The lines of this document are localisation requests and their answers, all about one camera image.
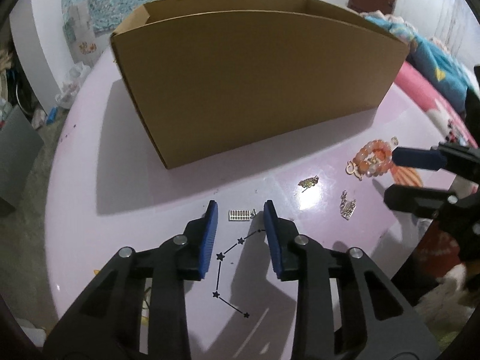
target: gold charm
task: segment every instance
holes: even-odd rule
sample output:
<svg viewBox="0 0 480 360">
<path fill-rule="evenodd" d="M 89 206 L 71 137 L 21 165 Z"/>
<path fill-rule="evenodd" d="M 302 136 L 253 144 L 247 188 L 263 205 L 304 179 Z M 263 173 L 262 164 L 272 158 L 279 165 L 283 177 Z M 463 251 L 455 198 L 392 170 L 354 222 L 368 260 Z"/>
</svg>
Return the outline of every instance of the gold charm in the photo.
<svg viewBox="0 0 480 360">
<path fill-rule="evenodd" d="M 347 200 L 347 191 L 342 192 L 341 196 L 341 203 L 340 203 L 340 214 L 342 217 L 344 217 L 346 220 L 350 220 L 350 217 L 352 216 L 355 207 L 357 206 L 357 200 L 354 199 L 351 202 Z"/>
<path fill-rule="evenodd" d="M 352 161 L 348 161 L 346 163 L 346 168 L 345 168 L 346 174 L 348 175 L 355 175 L 355 177 L 358 180 L 362 180 L 362 175 L 359 173 L 358 168 L 355 166 L 355 164 Z"/>
<path fill-rule="evenodd" d="M 299 186 L 304 187 L 305 189 L 302 192 L 305 192 L 308 188 L 311 188 L 318 183 L 318 176 L 306 178 L 298 183 Z"/>
</svg>

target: metal screw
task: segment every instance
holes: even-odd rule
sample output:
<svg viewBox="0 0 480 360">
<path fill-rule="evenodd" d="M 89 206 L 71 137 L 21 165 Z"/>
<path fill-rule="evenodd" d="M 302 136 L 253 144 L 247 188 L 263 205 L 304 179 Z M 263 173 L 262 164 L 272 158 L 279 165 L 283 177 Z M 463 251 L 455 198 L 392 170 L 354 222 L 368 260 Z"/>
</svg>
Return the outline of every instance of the metal screw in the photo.
<svg viewBox="0 0 480 360">
<path fill-rule="evenodd" d="M 295 243 L 297 245 L 306 245 L 308 244 L 308 237 L 306 235 L 297 235 L 295 237 Z"/>
<path fill-rule="evenodd" d="M 130 257 L 133 252 L 134 251 L 131 247 L 125 246 L 118 251 L 118 255 L 122 258 L 126 258 L 126 257 Z"/>
<path fill-rule="evenodd" d="M 187 237 L 184 236 L 183 234 L 176 235 L 175 237 L 173 237 L 173 243 L 175 245 L 185 245 L 187 241 L 188 241 Z"/>
<path fill-rule="evenodd" d="M 352 256 L 354 259 L 359 259 L 363 256 L 363 250 L 360 249 L 359 247 L 352 247 L 349 253 L 350 253 L 350 256 Z"/>
<path fill-rule="evenodd" d="M 455 195 L 450 195 L 447 198 L 447 202 L 449 202 L 450 204 L 455 204 L 457 201 L 458 201 L 458 197 Z"/>
</svg>

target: star constellation decal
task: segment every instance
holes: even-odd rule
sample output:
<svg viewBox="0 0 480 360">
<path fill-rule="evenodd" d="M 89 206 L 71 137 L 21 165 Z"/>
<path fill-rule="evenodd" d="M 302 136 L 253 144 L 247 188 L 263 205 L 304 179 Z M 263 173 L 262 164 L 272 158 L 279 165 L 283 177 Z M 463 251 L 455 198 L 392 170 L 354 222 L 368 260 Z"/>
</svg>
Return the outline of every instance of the star constellation decal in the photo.
<svg viewBox="0 0 480 360">
<path fill-rule="evenodd" d="M 220 296 L 220 293 L 218 292 L 218 285 L 220 283 L 220 270 L 222 269 L 222 261 L 223 259 L 225 258 L 226 254 L 231 251 L 234 247 L 236 247 L 237 245 L 243 245 L 245 243 L 245 241 L 250 238 L 252 235 L 254 234 L 258 234 L 262 231 L 265 231 L 265 229 L 258 229 L 258 230 L 255 230 L 253 232 L 251 232 L 249 235 L 247 235 L 245 238 L 242 238 L 240 237 L 239 239 L 237 239 L 237 243 L 235 245 L 233 245 L 232 247 L 229 247 L 226 251 L 224 252 L 220 252 L 217 254 L 217 260 L 218 260 L 218 273 L 217 273 L 217 286 L 215 287 L 215 292 L 212 292 L 213 294 L 213 297 L 214 298 L 217 298 L 217 299 L 220 299 L 222 302 L 224 302 L 225 304 L 229 305 L 230 307 L 232 307 L 232 309 L 238 311 L 240 314 L 243 315 L 244 318 L 249 318 L 250 317 L 250 314 L 248 314 L 248 312 L 243 312 L 241 310 L 239 310 L 238 308 L 236 308 L 234 305 L 232 305 L 231 303 L 227 302 L 224 298 L 222 298 Z"/>
</svg>

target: floor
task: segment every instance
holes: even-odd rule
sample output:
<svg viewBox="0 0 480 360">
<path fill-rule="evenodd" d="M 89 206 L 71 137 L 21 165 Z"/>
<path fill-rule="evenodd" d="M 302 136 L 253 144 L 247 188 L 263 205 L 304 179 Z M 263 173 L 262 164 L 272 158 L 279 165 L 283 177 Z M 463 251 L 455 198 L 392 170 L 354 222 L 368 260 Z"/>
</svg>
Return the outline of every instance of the floor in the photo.
<svg viewBox="0 0 480 360">
<path fill-rule="evenodd" d="M 0 218 L 0 293 L 13 315 L 51 330 L 57 314 L 45 262 L 44 216 L 53 156 L 66 114 L 38 133 L 45 145 L 28 175 L 18 209 Z"/>
</svg>

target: plastic bag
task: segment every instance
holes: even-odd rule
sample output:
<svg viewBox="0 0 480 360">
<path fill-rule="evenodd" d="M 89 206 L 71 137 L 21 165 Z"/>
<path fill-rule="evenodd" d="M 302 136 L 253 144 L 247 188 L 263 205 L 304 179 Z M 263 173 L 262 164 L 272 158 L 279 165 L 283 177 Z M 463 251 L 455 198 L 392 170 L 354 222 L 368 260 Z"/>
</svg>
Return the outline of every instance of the plastic bag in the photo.
<svg viewBox="0 0 480 360">
<path fill-rule="evenodd" d="M 69 70 L 63 81 L 61 93 L 55 96 L 57 104 L 65 109 L 70 109 L 74 104 L 80 87 L 85 82 L 92 69 L 83 62 L 78 62 Z"/>
</svg>

